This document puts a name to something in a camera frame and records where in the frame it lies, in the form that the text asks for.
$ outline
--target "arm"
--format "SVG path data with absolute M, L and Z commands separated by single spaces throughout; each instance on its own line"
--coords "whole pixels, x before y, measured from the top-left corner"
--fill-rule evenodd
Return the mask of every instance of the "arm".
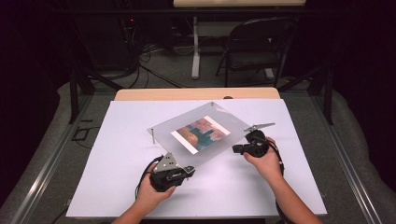
M 283 178 L 279 168 L 279 159 L 273 148 L 270 147 L 261 158 L 252 157 L 248 153 L 244 153 L 244 157 L 268 182 L 279 207 L 291 221 L 294 223 L 322 223 Z
M 154 167 L 155 164 L 153 164 L 148 171 L 151 172 Z M 160 202 L 168 199 L 175 191 L 176 187 L 173 186 L 166 192 L 158 192 L 151 186 L 149 176 L 150 174 L 147 174 L 145 178 L 143 178 L 134 204 L 117 218 L 113 224 L 139 223 L 148 213 L 152 212 Z

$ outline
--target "white table top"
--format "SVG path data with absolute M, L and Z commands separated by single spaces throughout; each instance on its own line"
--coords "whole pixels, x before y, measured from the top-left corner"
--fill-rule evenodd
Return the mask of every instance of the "white table top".
M 147 128 L 208 102 L 112 102 L 67 216 L 121 215 L 134 202 L 134 189 L 146 166 L 166 153 L 159 144 L 152 144 Z M 263 131 L 276 140 L 285 163 L 285 178 L 315 214 L 327 214 L 283 100 L 234 99 L 214 102 L 246 123 L 275 122 L 275 126 Z M 198 167 L 194 176 L 189 181 L 185 180 L 174 195 L 147 218 L 271 216 L 277 216 L 273 192 L 254 167 L 229 148 Z
M 297 7 L 305 0 L 174 0 L 175 7 Z

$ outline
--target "colorful picture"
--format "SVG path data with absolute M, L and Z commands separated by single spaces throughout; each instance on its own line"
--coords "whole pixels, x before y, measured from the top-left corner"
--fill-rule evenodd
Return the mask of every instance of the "colorful picture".
M 209 116 L 177 129 L 172 135 L 192 154 L 230 134 Z

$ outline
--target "transparent plastic panel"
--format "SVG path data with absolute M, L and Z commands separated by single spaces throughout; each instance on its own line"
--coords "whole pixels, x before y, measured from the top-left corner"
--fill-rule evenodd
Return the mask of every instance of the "transparent plastic panel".
M 249 127 L 214 102 L 148 129 L 183 167 L 199 167 L 245 137 Z

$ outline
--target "forearm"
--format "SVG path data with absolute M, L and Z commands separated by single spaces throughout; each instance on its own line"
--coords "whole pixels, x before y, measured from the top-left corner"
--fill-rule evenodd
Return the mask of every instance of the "forearm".
M 135 204 L 126 210 L 112 224 L 138 224 L 145 217 L 145 212 Z
M 294 192 L 283 176 L 267 180 L 282 212 L 294 223 L 322 223 Z

